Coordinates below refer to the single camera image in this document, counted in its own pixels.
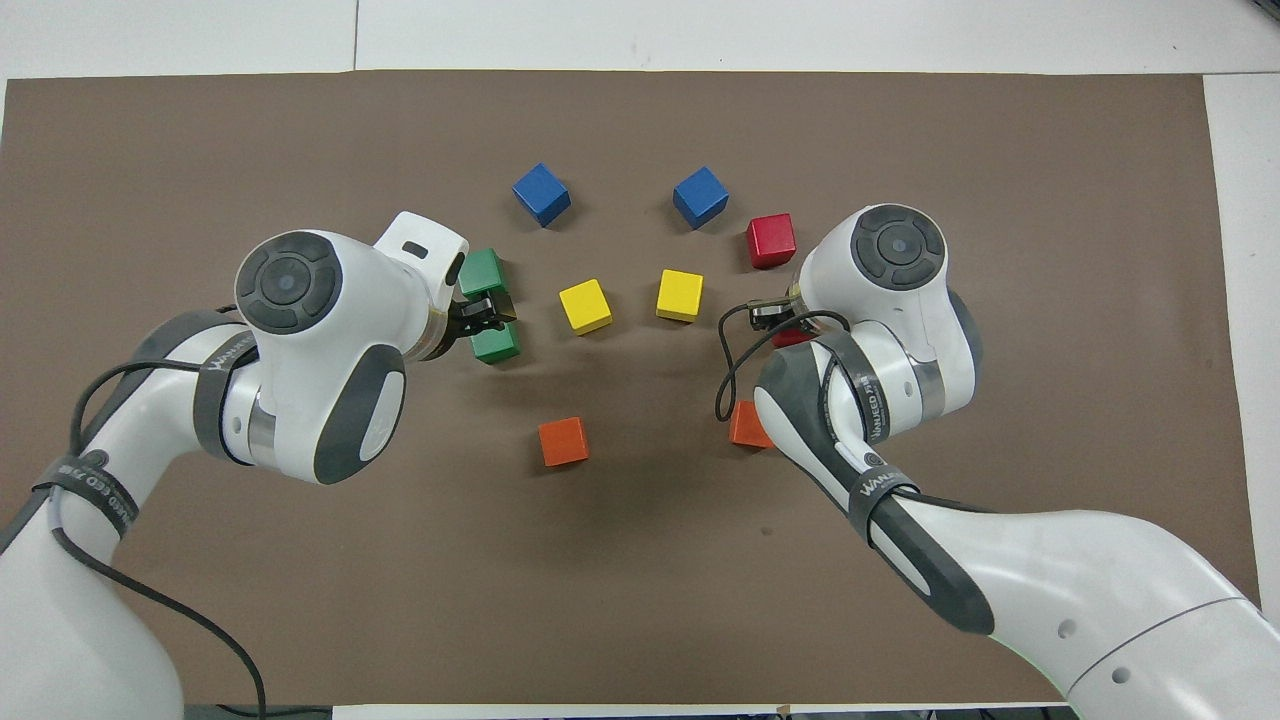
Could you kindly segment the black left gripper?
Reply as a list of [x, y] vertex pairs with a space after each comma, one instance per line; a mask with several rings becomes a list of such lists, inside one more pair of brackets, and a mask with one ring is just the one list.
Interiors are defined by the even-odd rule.
[[442, 343], [454, 343], [460, 338], [477, 333], [500, 332], [516, 322], [513, 300], [506, 291], [483, 291], [474, 299], [451, 302]]

